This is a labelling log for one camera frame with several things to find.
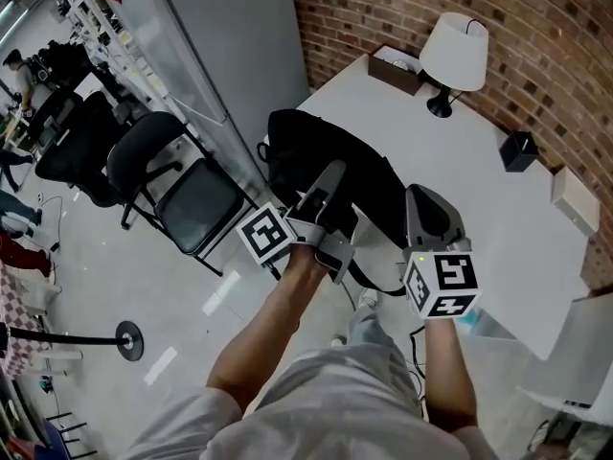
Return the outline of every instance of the chair seat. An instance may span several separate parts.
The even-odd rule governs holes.
[[[181,252],[197,255],[242,205],[239,187],[219,165],[198,159],[157,202],[155,215]]]

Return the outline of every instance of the red and white checkered cloth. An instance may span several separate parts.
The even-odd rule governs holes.
[[[38,331],[36,323],[28,315],[21,302],[14,278],[7,272],[2,262],[0,262],[0,320],[9,327]],[[32,353],[46,351],[50,348],[47,342],[9,337],[9,349],[4,359],[0,359],[2,370],[10,380],[14,380],[31,365]]]

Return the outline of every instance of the white cube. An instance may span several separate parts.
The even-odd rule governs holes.
[[[466,315],[481,296],[470,252],[414,252],[403,283],[421,318]]]

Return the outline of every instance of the gray pants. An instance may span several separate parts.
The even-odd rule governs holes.
[[[347,338],[347,350],[359,349],[364,362],[370,364],[376,376],[394,388],[420,414],[419,397],[404,355],[394,340],[383,331],[376,310],[358,308],[347,326]]]
[[[0,212],[1,213],[15,213],[20,217],[30,221],[31,223],[36,222],[36,210],[34,208],[30,208],[23,204],[19,199],[17,199],[14,195],[10,195],[9,193],[5,193],[0,190]]]

